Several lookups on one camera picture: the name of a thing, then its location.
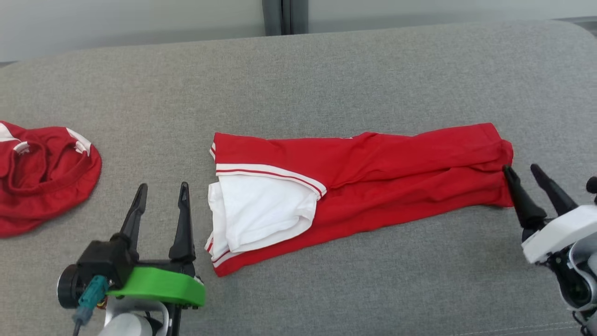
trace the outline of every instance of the white wall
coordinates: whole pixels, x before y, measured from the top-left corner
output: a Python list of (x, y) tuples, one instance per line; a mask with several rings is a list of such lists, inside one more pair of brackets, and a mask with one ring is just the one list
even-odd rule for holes
[(597, 0), (311, 0), (309, 32), (597, 16)]
[(264, 32), (261, 0), (0, 0), (0, 62)]

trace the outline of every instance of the white trim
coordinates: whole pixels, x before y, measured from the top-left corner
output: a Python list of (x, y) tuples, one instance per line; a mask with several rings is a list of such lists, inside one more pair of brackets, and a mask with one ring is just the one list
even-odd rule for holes
[(91, 141), (87, 140), (85, 137), (83, 137), (83, 135), (80, 135), (79, 133), (71, 130), (68, 127), (66, 128), (66, 130), (69, 132), (71, 137), (77, 139), (77, 142), (75, 144), (76, 151), (81, 154), (83, 154), (83, 152), (86, 151), (87, 156), (89, 156), (91, 153)]
[(211, 256), (213, 256), (213, 250), (214, 250), (214, 233), (213, 231), (210, 234), (210, 237), (207, 238), (207, 242), (205, 243), (205, 247), (204, 249), (211, 254)]
[(210, 155), (212, 158), (214, 158), (214, 161), (215, 161), (216, 160), (216, 143), (215, 142), (211, 143)]
[(226, 260), (228, 260), (228, 259), (230, 259), (230, 258), (232, 258), (234, 256), (243, 254), (243, 253), (244, 252), (230, 252), (230, 251), (228, 251), (228, 252), (224, 253), (222, 256), (218, 256), (219, 259), (216, 258), (216, 257), (212, 257), (211, 258), (211, 263), (214, 265), (214, 268), (216, 268), (216, 267), (222, 265), (222, 263), (225, 262)]
[[(235, 172), (219, 172), (219, 170), (251, 170), (250, 172), (235, 171)], [(250, 176), (265, 176), (269, 178), (285, 179), (301, 183), (308, 187), (318, 195), (318, 200), (325, 195), (327, 189), (325, 185), (316, 179), (312, 179), (299, 173), (291, 172), (290, 170), (270, 166), (268, 164), (245, 164), (245, 163), (217, 163), (216, 176), (225, 175), (250, 175)]]
[(12, 140), (18, 140), (18, 139), (15, 138), (12, 133), (10, 133), (10, 131), (8, 130), (8, 127), (6, 127), (5, 124), (0, 123), (0, 142), (12, 141)]
[(21, 142), (20, 144), (13, 147), (13, 151), (22, 154), (29, 152), (29, 144), (26, 141)]

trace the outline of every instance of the gray fabric surface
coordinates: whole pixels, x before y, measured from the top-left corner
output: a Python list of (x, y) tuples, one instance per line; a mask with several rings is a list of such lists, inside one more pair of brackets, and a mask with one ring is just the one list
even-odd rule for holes
[[(554, 276), (525, 262), (512, 209), (461, 209), (217, 278), (202, 251), (215, 181), (208, 149), (215, 131), (414, 135), (492, 122), (540, 204), (548, 200), (533, 162), (588, 203), (596, 56), (580, 27), (511, 22), (107, 48), (9, 65), (0, 119), (76, 130), (97, 146), (103, 173), (88, 202), (0, 242), (0, 334), (71, 332), (56, 278), (91, 239), (119, 228), (141, 182), (139, 252), (166, 257), (188, 181), (208, 298), (184, 312), (181, 335), (577, 335)], [(81, 335), (97, 334), (102, 315)]]

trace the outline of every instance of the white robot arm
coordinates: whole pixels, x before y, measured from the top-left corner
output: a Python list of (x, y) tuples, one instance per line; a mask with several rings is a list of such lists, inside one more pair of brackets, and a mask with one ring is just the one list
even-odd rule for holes
[[(597, 205), (578, 206), (538, 165), (531, 165), (531, 171), (558, 217), (547, 219), (546, 212), (522, 188), (518, 175), (505, 166), (523, 228), (522, 251), (528, 262), (545, 266), (556, 275), (562, 299), (581, 325), (581, 333), (597, 336)], [(597, 193), (596, 177), (588, 181), (587, 190)]]

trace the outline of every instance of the seam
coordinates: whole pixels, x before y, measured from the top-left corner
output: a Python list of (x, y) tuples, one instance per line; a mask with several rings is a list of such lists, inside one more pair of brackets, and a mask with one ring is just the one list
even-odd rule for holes
[(565, 326), (565, 327), (561, 327), (561, 328), (549, 328), (549, 329), (539, 329), (539, 330), (527, 330), (527, 331), (510, 332), (508, 334), (497, 334), (496, 336), (506, 336), (506, 335), (524, 334), (526, 332), (540, 332), (540, 331), (550, 331), (550, 330), (560, 330), (560, 329), (572, 329), (572, 328), (576, 328), (576, 326)]
[(525, 326), (517, 326), (514, 328), (504, 328), (504, 329), (494, 329), (494, 330), (487, 330), (487, 331), (476, 331), (476, 332), (466, 332), (464, 334), (451, 334), (450, 336), (465, 336), (465, 335), (478, 335), (478, 334), (487, 334), (488, 332), (496, 332), (496, 331), (508, 331), (508, 330), (516, 330), (516, 329), (524, 329), (524, 328), (538, 328), (541, 326), (552, 326), (552, 325), (564, 325), (564, 324), (573, 324), (575, 322), (556, 322), (556, 323), (547, 323), (547, 324), (539, 324), (539, 325), (525, 325)]

